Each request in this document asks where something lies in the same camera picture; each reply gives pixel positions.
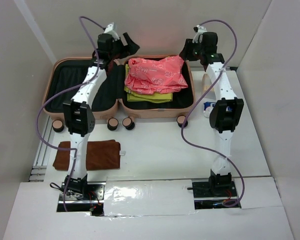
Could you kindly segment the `pink patterned garment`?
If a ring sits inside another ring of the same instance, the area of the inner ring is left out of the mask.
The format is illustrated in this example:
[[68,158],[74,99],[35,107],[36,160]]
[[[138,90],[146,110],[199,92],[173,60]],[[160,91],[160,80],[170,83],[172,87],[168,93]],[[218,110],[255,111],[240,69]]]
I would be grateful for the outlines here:
[[141,95],[172,94],[188,88],[182,75],[184,60],[179,56],[168,56],[161,60],[131,58],[125,86]]

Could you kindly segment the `yellow-green shorts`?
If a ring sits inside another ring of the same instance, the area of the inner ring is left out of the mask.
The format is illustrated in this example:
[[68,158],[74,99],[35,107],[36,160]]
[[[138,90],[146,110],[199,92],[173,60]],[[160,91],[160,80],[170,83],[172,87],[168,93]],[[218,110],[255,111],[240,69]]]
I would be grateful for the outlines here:
[[161,94],[159,92],[154,92],[153,94],[143,94],[138,91],[132,91],[126,85],[124,86],[124,91],[127,93],[128,102],[149,102],[154,104],[170,103],[173,101],[172,93]]

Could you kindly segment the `blue white wet wipes pack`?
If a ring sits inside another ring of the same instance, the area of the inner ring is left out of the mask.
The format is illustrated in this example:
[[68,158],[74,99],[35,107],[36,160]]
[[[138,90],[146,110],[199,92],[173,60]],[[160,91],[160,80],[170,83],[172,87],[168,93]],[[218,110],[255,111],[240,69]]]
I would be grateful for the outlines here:
[[214,110],[215,106],[217,105],[217,114],[223,114],[226,112],[231,112],[233,108],[229,105],[226,105],[226,107],[222,107],[222,100],[218,101],[206,101],[203,104],[203,114],[205,118],[209,118],[212,111]]

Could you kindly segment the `brown towel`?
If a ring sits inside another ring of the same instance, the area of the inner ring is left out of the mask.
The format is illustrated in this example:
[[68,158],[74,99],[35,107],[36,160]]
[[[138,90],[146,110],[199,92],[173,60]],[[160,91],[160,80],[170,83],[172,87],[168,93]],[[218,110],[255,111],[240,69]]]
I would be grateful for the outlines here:
[[[87,144],[86,168],[88,171],[115,170],[120,168],[121,144],[114,139],[89,141]],[[70,165],[70,152],[58,150],[53,167],[57,171],[67,171]]]

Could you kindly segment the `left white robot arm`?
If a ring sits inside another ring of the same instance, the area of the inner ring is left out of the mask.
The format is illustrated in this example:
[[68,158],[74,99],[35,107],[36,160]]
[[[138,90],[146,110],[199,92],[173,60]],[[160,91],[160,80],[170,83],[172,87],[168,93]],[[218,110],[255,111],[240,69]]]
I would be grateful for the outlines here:
[[95,128],[93,101],[107,79],[108,65],[112,60],[135,54],[140,46],[128,33],[123,33],[126,45],[113,33],[102,33],[97,38],[95,56],[89,61],[87,74],[76,94],[63,102],[65,125],[70,134],[69,168],[64,182],[71,187],[71,194],[78,200],[87,197],[87,147],[90,133]]

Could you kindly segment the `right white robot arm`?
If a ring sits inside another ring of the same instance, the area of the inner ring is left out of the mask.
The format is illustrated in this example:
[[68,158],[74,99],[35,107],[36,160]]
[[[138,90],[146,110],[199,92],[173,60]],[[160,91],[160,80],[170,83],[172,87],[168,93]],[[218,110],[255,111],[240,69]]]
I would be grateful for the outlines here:
[[193,39],[187,39],[179,54],[184,60],[199,60],[206,75],[211,80],[211,86],[201,96],[213,90],[216,102],[209,114],[209,124],[215,135],[216,150],[208,147],[186,143],[199,149],[217,154],[210,169],[208,190],[213,196],[220,196],[226,186],[232,182],[229,156],[233,132],[239,124],[244,101],[238,98],[231,87],[226,73],[226,62],[223,55],[217,53],[218,36],[204,28],[198,28]]

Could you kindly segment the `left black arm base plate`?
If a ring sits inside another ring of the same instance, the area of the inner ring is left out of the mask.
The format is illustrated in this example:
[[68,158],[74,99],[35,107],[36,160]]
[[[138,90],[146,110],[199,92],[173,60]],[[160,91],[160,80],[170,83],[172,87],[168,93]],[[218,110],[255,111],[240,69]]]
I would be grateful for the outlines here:
[[65,213],[65,206],[68,212],[89,212],[92,216],[101,217],[104,215],[105,182],[89,182],[83,194],[67,190],[65,196],[61,186],[51,182],[49,186],[59,191],[56,211]]

